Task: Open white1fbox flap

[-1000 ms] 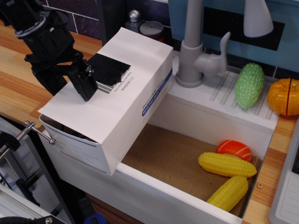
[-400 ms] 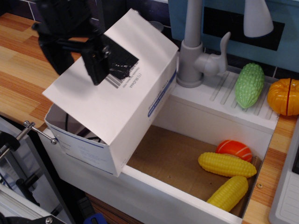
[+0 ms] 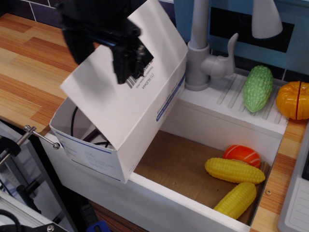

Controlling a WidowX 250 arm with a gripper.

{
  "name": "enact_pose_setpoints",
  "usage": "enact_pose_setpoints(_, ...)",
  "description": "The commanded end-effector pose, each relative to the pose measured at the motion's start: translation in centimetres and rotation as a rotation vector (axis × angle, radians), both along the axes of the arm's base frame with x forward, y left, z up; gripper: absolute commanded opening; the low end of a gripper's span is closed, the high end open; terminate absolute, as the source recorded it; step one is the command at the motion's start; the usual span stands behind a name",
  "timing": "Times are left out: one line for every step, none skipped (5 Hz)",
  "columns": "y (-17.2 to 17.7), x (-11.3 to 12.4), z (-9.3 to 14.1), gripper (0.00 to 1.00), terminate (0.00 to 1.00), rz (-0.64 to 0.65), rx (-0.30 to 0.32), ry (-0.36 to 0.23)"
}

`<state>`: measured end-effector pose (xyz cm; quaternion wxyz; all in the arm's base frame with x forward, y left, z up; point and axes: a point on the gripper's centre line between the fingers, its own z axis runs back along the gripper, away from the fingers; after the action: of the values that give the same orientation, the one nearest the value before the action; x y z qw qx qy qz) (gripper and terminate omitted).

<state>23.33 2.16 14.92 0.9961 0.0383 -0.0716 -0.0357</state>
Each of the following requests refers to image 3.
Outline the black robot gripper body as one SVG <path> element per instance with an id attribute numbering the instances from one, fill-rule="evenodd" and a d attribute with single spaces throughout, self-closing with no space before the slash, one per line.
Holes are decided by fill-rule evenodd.
<path id="1" fill-rule="evenodd" d="M 129 20 L 129 0 L 59 0 L 61 27 L 89 30 L 94 42 L 112 47 L 120 42 L 139 39 L 141 29 Z"/>

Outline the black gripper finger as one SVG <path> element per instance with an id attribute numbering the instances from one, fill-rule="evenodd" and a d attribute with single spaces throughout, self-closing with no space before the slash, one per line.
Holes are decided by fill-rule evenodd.
<path id="1" fill-rule="evenodd" d="M 90 36 L 91 32 L 89 30 L 63 29 L 63 35 L 78 65 L 95 51 L 94 41 Z"/>
<path id="2" fill-rule="evenodd" d="M 112 49 L 113 68 L 118 84 L 124 84 L 129 77 L 138 79 L 144 74 L 143 58 L 145 46 L 140 39 L 120 42 Z"/>

